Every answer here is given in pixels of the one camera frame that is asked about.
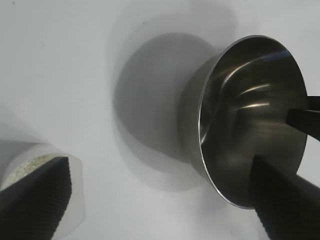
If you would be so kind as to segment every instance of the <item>ridged rubber pad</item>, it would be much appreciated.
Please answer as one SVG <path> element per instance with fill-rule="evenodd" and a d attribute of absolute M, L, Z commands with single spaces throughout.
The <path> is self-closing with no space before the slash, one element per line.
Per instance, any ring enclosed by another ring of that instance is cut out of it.
<path fill-rule="evenodd" d="M 56 157 L 0 192 L 1 240 L 50 240 L 72 193 L 69 160 Z"/>
<path fill-rule="evenodd" d="M 255 157 L 249 194 L 271 240 L 320 240 L 320 189 L 315 185 Z"/>

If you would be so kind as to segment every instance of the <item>white background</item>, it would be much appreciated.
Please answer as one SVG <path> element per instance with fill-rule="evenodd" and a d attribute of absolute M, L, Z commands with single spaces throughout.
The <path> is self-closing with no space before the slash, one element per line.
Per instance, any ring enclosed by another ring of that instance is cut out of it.
<path fill-rule="evenodd" d="M 256 34 L 283 43 L 320 95 L 319 11 L 318 0 L 1 0 L 1 154 L 45 142 L 82 159 L 86 219 L 65 240 L 265 240 L 254 211 L 184 162 L 176 107 L 205 60 Z M 308 139 L 299 169 L 318 186 L 319 153 Z"/>

